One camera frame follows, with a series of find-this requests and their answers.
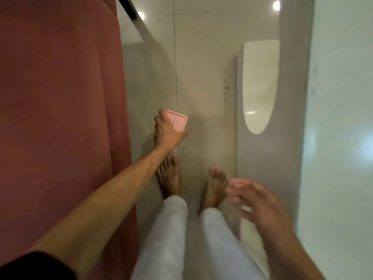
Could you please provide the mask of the person's right hand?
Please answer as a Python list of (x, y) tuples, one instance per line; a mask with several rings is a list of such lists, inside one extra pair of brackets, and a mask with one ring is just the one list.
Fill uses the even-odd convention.
[(262, 184), (258, 195), (260, 207), (238, 204), (241, 207), (241, 216), (253, 223), (260, 235), (273, 235), (284, 228), (291, 228), (291, 222), (277, 195)]

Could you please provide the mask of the person's left hand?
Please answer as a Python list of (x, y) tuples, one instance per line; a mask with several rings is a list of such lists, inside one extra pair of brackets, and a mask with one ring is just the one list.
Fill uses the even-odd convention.
[(161, 108), (158, 115), (154, 117), (156, 122), (154, 131), (154, 147), (164, 150), (169, 155), (180, 144), (175, 140), (175, 130), (172, 122), (166, 116), (165, 109)]

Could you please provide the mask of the pink phone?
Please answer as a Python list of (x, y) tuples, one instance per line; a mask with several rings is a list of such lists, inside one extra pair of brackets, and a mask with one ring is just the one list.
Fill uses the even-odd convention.
[(177, 132), (183, 132), (186, 125), (188, 118), (185, 115), (182, 115), (178, 112), (174, 112), (171, 110), (165, 110), (166, 116), (170, 119), (173, 124), (174, 130)]

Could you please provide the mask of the person's right forearm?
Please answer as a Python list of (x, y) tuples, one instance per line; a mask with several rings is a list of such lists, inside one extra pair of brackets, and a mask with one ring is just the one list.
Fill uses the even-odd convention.
[(326, 280), (286, 219), (255, 224), (276, 280)]

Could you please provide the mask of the person's left forearm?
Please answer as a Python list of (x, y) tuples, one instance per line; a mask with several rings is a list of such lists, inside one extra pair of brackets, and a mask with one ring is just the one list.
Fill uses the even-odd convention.
[(175, 146), (157, 145), (84, 199), (40, 240), (32, 251), (47, 253), (85, 276)]

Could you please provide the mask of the person's right foot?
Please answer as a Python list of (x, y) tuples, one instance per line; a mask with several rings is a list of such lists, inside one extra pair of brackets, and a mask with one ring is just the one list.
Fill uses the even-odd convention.
[(221, 202), (226, 198), (226, 187), (228, 185), (226, 174), (222, 170), (210, 167), (203, 191), (203, 200), (199, 215), (210, 208), (218, 209)]

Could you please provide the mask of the person's foot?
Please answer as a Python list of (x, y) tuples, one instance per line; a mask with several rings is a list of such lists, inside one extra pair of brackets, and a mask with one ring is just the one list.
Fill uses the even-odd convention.
[(164, 199), (181, 196), (180, 161), (177, 155), (163, 160), (156, 175)]
[(199, 215), (210, 208), (218, 209), (221, 202), (226, 198), (226, 187), (228, 185), (226, 174), (222, 170), (210, 167), (203, 191), (203, 200)]

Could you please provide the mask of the person's left foot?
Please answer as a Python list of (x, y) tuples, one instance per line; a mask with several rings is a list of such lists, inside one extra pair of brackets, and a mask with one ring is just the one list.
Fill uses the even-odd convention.
[(181, 196), (180, 161), (177, 155), (163, 160), (156, 175), (164, 199)]

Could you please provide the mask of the white trousers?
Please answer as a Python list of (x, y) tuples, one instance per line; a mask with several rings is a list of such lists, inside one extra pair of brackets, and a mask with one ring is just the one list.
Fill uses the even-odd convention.
[[(130, 280), (183, 280), (188, 207), (166, 198), (147, 235)], [(228, 227), (217, 208), (200, 215), (215, 280), (268, 280)]]

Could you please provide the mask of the glossy white cabinet side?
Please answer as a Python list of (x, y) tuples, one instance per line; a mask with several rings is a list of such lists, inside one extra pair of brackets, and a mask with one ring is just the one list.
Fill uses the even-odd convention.
[(327, 280), (373, 280), (373, 0), (315, 0), (297, 233)]

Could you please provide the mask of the red curtain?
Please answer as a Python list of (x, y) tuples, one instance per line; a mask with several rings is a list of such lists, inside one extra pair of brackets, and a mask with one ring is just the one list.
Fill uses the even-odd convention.
[(116, 0), (0, 0), (0, 266), (130, 149)]

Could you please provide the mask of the black sleeve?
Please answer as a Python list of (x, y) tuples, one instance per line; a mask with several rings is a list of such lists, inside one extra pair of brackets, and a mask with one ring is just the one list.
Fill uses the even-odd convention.
[(34, 251), (1, 266), (0, 280), (77, 280), (77, 275), (57, 258)]

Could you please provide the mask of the black curtain rail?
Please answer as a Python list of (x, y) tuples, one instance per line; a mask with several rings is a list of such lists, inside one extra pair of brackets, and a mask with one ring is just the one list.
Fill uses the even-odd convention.
[(138, 17), (137, 11), (132, 3), (131, 0), (118, 0), (125, 12), (127, 13), (128, 17), (131, 20), (136, 20)]

